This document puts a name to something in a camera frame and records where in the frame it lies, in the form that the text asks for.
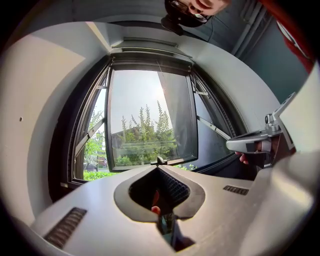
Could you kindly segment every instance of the parked car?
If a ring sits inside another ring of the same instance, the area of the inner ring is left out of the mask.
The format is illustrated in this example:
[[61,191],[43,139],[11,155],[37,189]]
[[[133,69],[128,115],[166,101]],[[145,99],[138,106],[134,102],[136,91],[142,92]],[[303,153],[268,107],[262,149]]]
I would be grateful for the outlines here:
[[84,163],[83,164],[83,170],[87,170],[88,172],[97,172],[98,167],[95,164],[92,163]]

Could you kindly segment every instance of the pipe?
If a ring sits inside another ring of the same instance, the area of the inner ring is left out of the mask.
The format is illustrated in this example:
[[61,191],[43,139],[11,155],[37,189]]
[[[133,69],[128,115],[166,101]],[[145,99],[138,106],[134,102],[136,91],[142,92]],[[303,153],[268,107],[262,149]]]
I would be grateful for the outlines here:
[[253,37],[254,33],[256,32],[257,28],[259,27],[259,25],[260,25],[262,19],[264,18],[266,12],[267,12],[267,9],[262,7],[262,10],[260,11],[258,17],[254,21],[254,25],[253,25],[252,29],[247,34],[247,36],[245,37],[243,43],[241,44],[240,48],[238,49],[237,53],[235,54],[235,56],[238,59],[240,58],[241,54],[244,52],[244,50],[246,49],[247,45],[249,44],[251,38]]
[[251,53],[251,51],[255,48],[256,44],[259,42],[260,38],[263,36],[263,34],[265,33],[265,31],[267,30],[267,28],[269,27],[270,22],[273,20],[273,17],[270,16],[270,18],[268,19],[268,21],[266,22],[262,32],[260,33],[259,37],[256,39],[256,41],[254,42],[254,44],[252,45],[252,47],[246,52],[245,56],[242,58],[242,61],[245,62],[249,53]]
[[247,10],[248,10],[248,8],[249,8],[249,5],[250,5],[250,0],[247,0],[247,1],[245,2],[245,4],[244,4],[244,7],[243,7],[241,13],[240,13],[241,19],[243,19],[243,18],[245,17],[245,14],[246,14],[246,12],[247,12]]
[[244,22],[248,23],[248,20],[250,19],[256,4],[257,4],[257,0],[250,0],[250,5],[249,5],[248,9],[246,10],[246,12],[243,15],[243,21]]
[[238,41],[236,42],[234,48],[232,49],[232,52],[231,52],[232,55],[235,55],[235,54],[236,54],[236,52],[237,52],[238,49],[240,48],[241,44],[242,44],[243,41],[245,40],[245,38],[246,38],[246,36],[247,36],[247,34],[248,34],[251,26],[253,25],[253,23],[254,23],[255,20],[256,20],[256,17],[258,16],[258,13],[259,13],[261,7],[262,7],[262,4],[261,4],[260,2],[258,2],[258,3],[255,5],[255,8],[254,8],[254,10],[253,10],[253,12],[252,12],[252,15],[251,15],[251,17],[250,17],[250,19],[249,19],[248,24],[245,26],[245,28],[244,28],[241,36],[239,37]]

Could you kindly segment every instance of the window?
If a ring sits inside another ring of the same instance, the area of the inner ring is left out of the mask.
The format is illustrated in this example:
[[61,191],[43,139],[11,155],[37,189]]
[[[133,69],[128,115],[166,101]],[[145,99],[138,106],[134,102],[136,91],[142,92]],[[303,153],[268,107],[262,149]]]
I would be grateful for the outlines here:
[[187,79],[149,70],[114,71],[109,95],[114,169],[151,164],[158,156],[168,162],[196,158]]
[[100,73],[78,114],[73,178],[92,181],[158,157],[195,170],[230,154],[226,140],[201,121],[232,134],[216,99],[190,66],[171,65],[118,60]]

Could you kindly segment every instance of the window sash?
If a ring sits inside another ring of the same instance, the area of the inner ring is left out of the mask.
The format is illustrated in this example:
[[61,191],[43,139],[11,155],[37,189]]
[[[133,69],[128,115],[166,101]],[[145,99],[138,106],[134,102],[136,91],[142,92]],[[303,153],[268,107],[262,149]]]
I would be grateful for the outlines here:
[[183,71],[180,69],[177,72],[177,69],[175,68],[168,68],[168,66],[161,66],[159,63],[157,65],[154,65],[154,61],[150,62],[150,65],[146,65],[146,62],[144,61],[143,63],[139,63],[138,61],[128,63],[126,61],[123,64],[123,69],[121,68],[120,63],[112,64],[111,70],[110,70],[110,79],[108,81],[107,87],[108,90],[106,92],[106,99],[105,99],[105,118],[106,122],[104,123],[104,131],[105,131],[105,148],[106,148],[106,156],[107,156],[107,162],[108,162],[108,168],[111,172],[123,172],[127,171],[130,169],[134,168],[140,168],[144,167],[150,164],[144,164],[144,165],[133,165],[133,166],[116,166],[115,165],[115,160],[114,160],[114,154],[113,154],[113,149],[112,149],[112,138],[111,138],[111,95],[112,95],[112,88],[113,88],[113,79],[114,79],[114,74],[116,70],[146,70],[146,67],[148,68],[147,70],[149,71],[157,71],[157,72],[163,72],[163,68],[165,68],[165,71],[168,73],[172,74],[177,74],[181,75],[183,74],[186,77],[186,82],[187,82],[187,90],[188,90],[188,95],[189,95],[189,101],[190,101],[190,114],[191,114],[191,143],[192,143],[192,155],[187,157],[187,158],[179,158],[175,160],[168,160],[167,164],[168,165],[179,165],[179,164],[184,164],[188,163],[191,161],[195,161],[198,159],[198,122],[197,122],[197,115],[196,115],[196,103],[195,103],[195,98],[194,98],[194,92],[191,84],[191,78],[189,75],[189,72]]
[[71,164],[71,173],[69,174],[71,180],[83,180],[84,178],[84,159],[85,159],[85,151],[83,150],[86,144],[82,145],[82,149],[80,152],[76,152],[76,148],[81,142],[88,135],[88,128],[90,123],[90,118],[93,113],[96,101],[98,99],[99,93],[101,89],[98,89],[103,83],[104,79],[109,76],[110,66],[112,61],[109,61],[102,71],[100,72],[99,76],[95,79],[94,83],[90,87],[89,91],[87,92],[87,96],[85,97],[82,104],[84,108],[82,113],[80,113],[80,120],[78,123],[78,127],[76,129],[75,139],[73,143],[73,152],[72,152],[72,159],[73,164]]

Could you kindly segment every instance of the window hinge arm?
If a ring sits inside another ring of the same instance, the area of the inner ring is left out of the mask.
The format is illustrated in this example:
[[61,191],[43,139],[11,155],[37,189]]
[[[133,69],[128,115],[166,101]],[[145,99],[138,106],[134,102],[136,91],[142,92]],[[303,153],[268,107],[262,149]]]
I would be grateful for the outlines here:
[[207,92],[202,92],[202,91],[194,91],[193,93],[195,94],[199,94],[199,95],[204,95],[204,96],[208,96],[208,93]]
[[80,140],[80,142],[75,147],[74,159],[77,158],[81,150],[86,145],[87,141],[96,133],[96,131],[104,124],[105,118],[102,118],[88,133]]
[[208,126],[211,130],[215,131],[217,134],[219,134],[221,137],[223,137],[226,140],[230,140],[231,137],[224,133],[222,130],[220,130],[218,127],[216,127],[213,123],[208,122],[207,120],[203,119],[200,116],[196,116],[196,119],[198,119],[201,123],[203,123],[204,125]]

